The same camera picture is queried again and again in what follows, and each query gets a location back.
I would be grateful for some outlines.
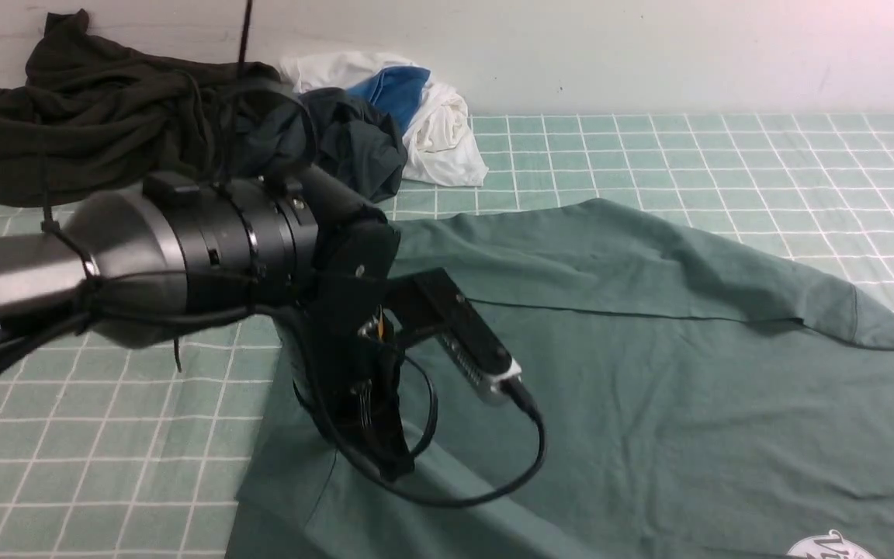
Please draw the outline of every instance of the white wall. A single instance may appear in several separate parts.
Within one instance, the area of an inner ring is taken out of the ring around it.
[[[46,10],[156,54],[229,61],[242,0],[0,0],[0,85]],[[480,113],[894,110],[894,0],[255,0],[251,56],[393,50]]]

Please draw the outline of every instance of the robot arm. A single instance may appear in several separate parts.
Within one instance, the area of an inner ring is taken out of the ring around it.
[[[311,371],[300,388],[320,432],[336,431],[383,481],[408,474],[418,455],[398,414],[407,348],[439,339],[489,403],[519,389],[521,368],[447,272],[388,279],[397,230],[315,166],[228,186],[155,172],[92,195],[63,229],[45,223],[42,233],[0,238],[6,365],[43,332],[90,329],[140,348],[269,314],[301,336]],[[367,426],[357,422],[365,416]]]

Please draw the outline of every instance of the pile of clothes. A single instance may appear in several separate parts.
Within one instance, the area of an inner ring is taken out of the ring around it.
[[[487,172],[464,99],[411,61],[284,61],[285,88],[269,64],[238,73],[236,64],[157,57],[88,28],[85,10],[47,15],[26,84],[0,88],[1,205],[39,206],[42,174],[54,204],[157,169],[196,180],[266,175],[275,160],[301,155],[307,134],[315,135],[317,165],[376,202],[397,194],[403,177],[479,186]],[[262,85],[238,91],[238,77]]]
[[[347,88],[391,114],[404,130],[404,178],[442,186],[482,186],[489,169],[468,124],[468,103],[453,86],[397,54],[344,53],[281,57],[295,92]]]

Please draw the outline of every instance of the green t-shirt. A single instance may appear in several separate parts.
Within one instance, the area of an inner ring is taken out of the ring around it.
[[[605,201],[401,224],[524,368],[549,457],[510,498],[435,510],[322,441],[280,366],[228,556],[894,559],[894,314],[849,283]],[[435,343],[434,445],[402,481],[474,495],[535,453]],[[413,441],[425,390],[404,370]]]

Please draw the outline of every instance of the shirt logo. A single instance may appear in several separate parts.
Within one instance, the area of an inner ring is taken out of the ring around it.
[[[837,530],[805,538],[792,546],[786,555],[804,559],[875,559],[874,555],[844,538]]]

